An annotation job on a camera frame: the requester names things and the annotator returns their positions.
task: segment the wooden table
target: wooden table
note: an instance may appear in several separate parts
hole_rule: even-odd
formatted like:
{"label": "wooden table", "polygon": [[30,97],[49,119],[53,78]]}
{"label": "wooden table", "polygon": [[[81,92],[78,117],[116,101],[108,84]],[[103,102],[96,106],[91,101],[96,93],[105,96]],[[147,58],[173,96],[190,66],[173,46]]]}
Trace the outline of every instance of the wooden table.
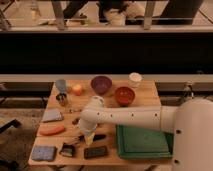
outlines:
{"label": "wooden table", "polygon": [[[150,165],[158,165],[158,164],[171,164],[171,160],[169,159],[158,159],[158,160],[124,160],[118,157],[117,148],[116,148],[116,129],[113,124],[100,124],[96,129],[96,133],[106,134],[107,137],[103,140],[95,141],[92,144],[94,146],[106,145],[108,147],[109,155],[106,157],[100,157],[95,159],[84,159],[83,150],[86,147],[85,142],[81,142],[77,149],[75,157],[63,157],[59,154],[59,151],[62,147],[63,142],[69,143],[76,136],[80,135],[80,132],[76,125],[72,124],[72,121],[79,117],[79,112],[70,113],[69,109],[82,109],[89,101],[89,99],[96,95],[94,91],[90,87],[89,80],[69,80],[67,81],[68,85],[74,85],[76,83],[80,83],[84,87],[84,93],[82,96],[75,96],[72,92],[68,94],[69,105],[67,107],[61,107],[56,101],[55,97],[58,94],[58,91],[53,86],[51,95],[48,100],[47,108],[58,108],[64,116],[64,120],[57,122],[49,122],[49,123],[40,123],[39,130],[51,129],[53,127],[64,125],[66,127],[66,131],[54,135],[54,136],[42,136],[37,133],[37,137],[34,142],[35,145],[48,145],[48,146],[56,146],[58,148],[56,158],[53,162],[37,162],[29,159],[30,165],[129,165],[129,164],[150,164]],[[105,94],[103,97],[105,99],[105,104],[107,107],[119,107],[114,99],[114,91],[116,88],[120,86],[128,86],[129,82],[127,80],[113,80],[113,86],[110,91]],[[157,93],[157,89],[155,83],[153,81],[142,81],[138,88],[134,89],[136,93],[136,98],[131,106],[148,106],[148,105],[161,105],[160,99]]]}

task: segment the green cutting board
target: green cutting board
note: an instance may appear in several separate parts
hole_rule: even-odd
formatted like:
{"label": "green cutting board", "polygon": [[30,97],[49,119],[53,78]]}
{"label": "green cutting board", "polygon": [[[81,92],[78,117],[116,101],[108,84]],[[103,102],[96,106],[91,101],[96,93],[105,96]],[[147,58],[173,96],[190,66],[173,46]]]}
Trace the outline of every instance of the green cutting board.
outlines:
{"label": "green cutting board", "polygon": [[121,158],[172,157],[173,137],[164,132],[119,125],[116,127],[116,134],[118,155]]}

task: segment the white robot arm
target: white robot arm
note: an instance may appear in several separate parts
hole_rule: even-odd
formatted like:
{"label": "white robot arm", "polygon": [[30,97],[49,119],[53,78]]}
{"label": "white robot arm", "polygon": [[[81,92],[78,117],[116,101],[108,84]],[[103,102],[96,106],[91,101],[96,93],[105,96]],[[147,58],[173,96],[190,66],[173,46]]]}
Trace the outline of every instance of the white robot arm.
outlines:
{"label": "white robot arm", "polygon": [[174,133],[173,171],[213,170],[213,103],[189,100],[180,107],[104,108],[99,96],[81,112],[79,129],[90,135],[97,123],[133,125]]}

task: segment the red bowl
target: red bowl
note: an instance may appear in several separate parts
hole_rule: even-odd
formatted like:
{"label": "red bowl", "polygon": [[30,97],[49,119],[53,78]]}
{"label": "red bowl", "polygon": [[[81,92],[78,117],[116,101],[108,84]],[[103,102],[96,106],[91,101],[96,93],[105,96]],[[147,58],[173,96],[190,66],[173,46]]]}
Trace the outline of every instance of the red bowl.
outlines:
{"label": "red bowl", "polygon": [[135,99],[135,92],[129,87],[119,87],[115,90],[115,100],[120,106],[128,106]]}
{"label": "red bowl", "polygon": [[104,95],[112,87],[112,80],[106,76],[97,76],[92,79],[91,87],[98,95]]}

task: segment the black wall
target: black wall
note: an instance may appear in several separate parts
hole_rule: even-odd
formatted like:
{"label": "black wall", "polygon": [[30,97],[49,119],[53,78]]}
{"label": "black wall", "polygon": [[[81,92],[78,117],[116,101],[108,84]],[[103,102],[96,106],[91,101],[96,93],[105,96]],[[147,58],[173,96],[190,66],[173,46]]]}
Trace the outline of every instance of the black wall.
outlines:
{"label": "black wall", "polygon": [[0,33],[0,74],[213,73],[213,33]]}

